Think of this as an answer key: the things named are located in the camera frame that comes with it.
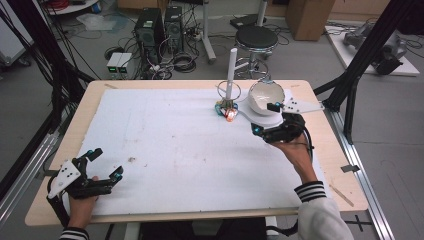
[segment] black stool seat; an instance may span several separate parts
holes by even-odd
[[[236,41],[248,48],[270,48],[278,43],[278,37],[264,27],[245,26],[237,31]]]

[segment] computer tower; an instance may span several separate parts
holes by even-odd
[[[165,34],[168,38],[168,51],[171,53],[184,51],[183,9],[181,6],[168,6],[165,12]]]
[[[134,27],[140,51],[153,64],[159,64],[165,51],[165,31],[159,8],[142,9]]]

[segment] white sleeve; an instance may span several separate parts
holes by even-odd
[[[321,181],[303,184],[295,191],[302,201],[298,219],[299,239],[353,239],[340,217],[336,202],[326,197]]]

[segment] person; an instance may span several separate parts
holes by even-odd
[[[271,145],[280,149],[286,155],[302,181],[302,185],[294,189],[302,202],[298,211],[299,239],[354,239],[348,226],[340,217],[340,211],[336,202],[326,197],[323,182],[318,181],[309,155],[309,146],[306,143],[305,136],[301,135],[288,143],[275,142],[271,143]],[[95,197],[82,200],[70,199],[70,222],[68,227],[63,230],[60,240],[88,240],[89,237],[88,233],[85,231],[85,227],[90,223],[91,212],[95,200]],[[175,224],[175,222],[157,224],[147,223],[144,226],[142,225],[143,237],[145,234],[144,231],[146,231],[148,235],[146,237],[149,239],[164,239],[160,237],[160,234],[164,232],[164,229],[168,229],[169,231],[173,231],[173,233],[177,231],[177,234],[181,233],[182,235],[185,234],[185,236],[190,236],[187,238],[175,239],[195,239],[191,229],[186,227],[181,228],[181,226],[189,226],[190,222],[179,222],[175,225],[178,227],[175,227],[173,224]],[[245,230],[250,229],[248,234],[252,234],[252,239],[264,239],[266,238],[264,224],[264,218],[224,220],[221,228],[218,230],[217,238],[240,239],[237,237],[237,233],[234,230],[244,228]]]

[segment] white bowl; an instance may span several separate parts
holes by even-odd
[[[284,90],[275,82],[257,82],[250,87],[248,94],[249,106],[258,114],[273,115],[276,112],[267,109],[268,103],[284,102]]]

